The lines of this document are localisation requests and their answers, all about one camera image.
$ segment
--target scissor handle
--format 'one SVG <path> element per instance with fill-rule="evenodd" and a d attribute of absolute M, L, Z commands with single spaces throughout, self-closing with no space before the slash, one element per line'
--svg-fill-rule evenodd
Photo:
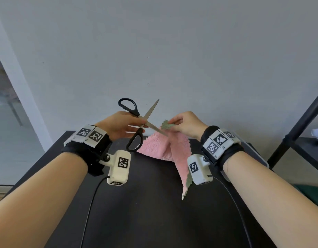
<path fill-rule="evenodd" d="M 129 149 L 130 145 L 132 144 L 132 142 L 135 140 L 135 138 L 137 136 L 140 136 L 140 145 L 136 148 L 136 149 Z M 129 140 L 128 144 L 127 144 L 127 151 L 129 152 L 134 152 L 137 151 L 138 149 L 140 149 L 140 147 L 143 144 L 143 128 L 139 128 L 136 133 L 132 136 L 132 138 Z"/>
<path fill-rule="evenodd" d="M 134 104 L 135 108 L 134 108 L 133 110 L 132 110 L 131 108 L 128 108 L 126 105 L 123 105 L 123 104 L 121 103 L 122 101 L 132 102 L 132 103 Z M 135 103 L 133 100 L 131 100 L 130 98 L 121 98 L 121 99 L 119 100 L 118 104 L 119 104 L 120 107 L 124 108 L 126 111 L 129 111 L 129 112 L 132 113 L 134 116 L 137 116 L 137 117 L 138 117 L 138 116 L 140 115 L 140 113 L 138 112 L 136 103 Z"/>

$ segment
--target person's left hand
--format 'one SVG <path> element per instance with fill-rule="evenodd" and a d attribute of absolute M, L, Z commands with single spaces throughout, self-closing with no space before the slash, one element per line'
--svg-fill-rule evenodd
<path fill-rule="evenodd" d="M 105 118 L 104 120 L 96 123 L 95 125 L 107 132 L 110 139 L 115 141 L 119 138 L 131 138 L 138 128 L 133 126 L 140 126 L 145 124 L 146 121 L 133 116 L 131 113 L 126 111 L 118 111 L 112 116 Z"/>

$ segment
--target black metal frame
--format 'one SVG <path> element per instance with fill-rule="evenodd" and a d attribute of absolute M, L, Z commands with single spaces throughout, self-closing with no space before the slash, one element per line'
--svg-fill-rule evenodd
<path fill-rule="evenodd" d="M 315 98 L 310 107 L 305 111 L 302 117 L 290 130 L 288 135 L 282 140 L 281 144 L 277 147 L 271 157 L 268 159 L 269 167 L 272 169 L 276 163 L 281 159 L 281 157 L 287 152 L 291 147 L 291 142 L 297 140 L 297 138 L 303 133 L 306 127 L 314 120 L 318 115 L 318 96 Z"/>

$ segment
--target metal blade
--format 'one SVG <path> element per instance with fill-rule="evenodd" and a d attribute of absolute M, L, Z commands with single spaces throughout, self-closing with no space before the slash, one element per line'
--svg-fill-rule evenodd
<path fill-rule="evenodd" d="M 159 102 L 159 99 L 152 105 L 152 107 L 148 110 L 148 112 L 143 117 L 146 121 L 149 118 L 149 116 L 151 115 L 151 113 L 153 112 L 154 108 L 157 106 L 158 102 Z"/>
<path fill-rule="evenodd" d="M 161 129 L 155 127 L 155 126 L 154 126 L 152 123 L 150 123 L 149 121 L 147 121 L 147 122 L 145 123 L 145 125 L 148 126 L 148 127 L 151 128 L 151 129 L 153 129 L 153 130 L 155 130 L 155 131 L 161 133 L 162 135 L 168 137 L 168 135 L 167 135 L 165 132 L 163 132 Z"/>

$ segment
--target pink towel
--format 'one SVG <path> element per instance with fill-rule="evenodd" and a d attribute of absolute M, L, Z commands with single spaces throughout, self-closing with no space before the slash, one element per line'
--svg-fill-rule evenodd
<path fill-rule="evenodd" d="M 180 132 L 170 132 L 164 130 L 169 137 L 158 132 L 144 140 L 142 147 L 137 151 L 146 156 L 172 161 L 175 163 L 178 173 L 182 180 L 183 192 L 182 199 L 192 183 L 192 177 L 189 175 L 187 159 L 191 156 L 191 147 L 189 139 Z"/>

